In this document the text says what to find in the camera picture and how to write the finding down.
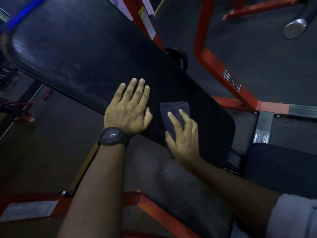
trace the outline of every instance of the black watch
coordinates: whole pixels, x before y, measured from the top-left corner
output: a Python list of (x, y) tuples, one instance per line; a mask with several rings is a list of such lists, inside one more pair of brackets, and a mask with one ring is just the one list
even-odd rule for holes
[(99, 145), (112, 146), (123, 144), (125, 149), (128, 147), (130, 137), (121, 128), (105, 128), (98, 139)]

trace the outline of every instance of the hand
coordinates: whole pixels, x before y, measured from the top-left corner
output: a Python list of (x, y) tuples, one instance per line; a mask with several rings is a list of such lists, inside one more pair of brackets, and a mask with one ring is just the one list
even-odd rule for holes
[(137, 81), (136, 78), (133, 78), (124, 94), (125, 83), (120, 84), (105, 112), (105, 128), (121, 128), (127, 135), (133, 136), (148, 127), (153, 118), (150, 109), (146, 107), (150, 87), (144, 88), (145, 80), (141, 78), (133, 95)]
[(165, 132), (165, 140), (175, 159), (186, 169), (196, 161), (202, 160), (199, 156), (198, 125), (183, 110), (179, 110), (185, 121), (184, 130), (177, 118), (168, 112), (168, 116), (174, 126), (176, 142), (169, 132)]

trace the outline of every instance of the rolled-up sleeve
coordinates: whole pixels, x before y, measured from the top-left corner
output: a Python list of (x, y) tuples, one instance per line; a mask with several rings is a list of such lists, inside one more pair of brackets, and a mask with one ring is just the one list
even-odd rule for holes
[(317, 237), (317, 200), (283, 194), (268, 222), (267, 238)]

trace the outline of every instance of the sticker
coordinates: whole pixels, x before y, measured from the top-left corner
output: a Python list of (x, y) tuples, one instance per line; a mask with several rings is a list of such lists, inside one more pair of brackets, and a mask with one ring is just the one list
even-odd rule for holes
[(0, 222), (50, 216), (57, 203), (58, 200), (11, 203), (2, 213)]
[(242, 85), (239, 84), (239, 82), (237, 80), (235, 80), (231, 75), (230, 73), (228, 73), (227, 70), (224, 70), (223, 72), (223, 76), (225, 79), (227, 79), (237, 90), (238, 92), (240, 92), (241, 88), (242, 88)]
[(139, 16), (140, 16), (140, 18), (141, 18), (141, 20), (142, 20), (147, 32), (149, 33), (150, 38), (153, 40), (155, 35), (156, 35), (156, 32), (154, 30), (154, 27), (153, 27), (153, 25), (152, 25), (152, 23), (150, 21), (150, 18), (149, 18), (149, 16), (148, 16), (148, 14), (147, 14), (147, 12), (146, 12), (144, 7), (142, 7), (140, 9)]

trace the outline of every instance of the person's left forearm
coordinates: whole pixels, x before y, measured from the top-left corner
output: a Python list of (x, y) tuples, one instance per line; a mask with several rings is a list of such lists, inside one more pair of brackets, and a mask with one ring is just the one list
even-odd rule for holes
[(101, 146), (65, 217), (58, 238), (120, 237), (125, 148)]

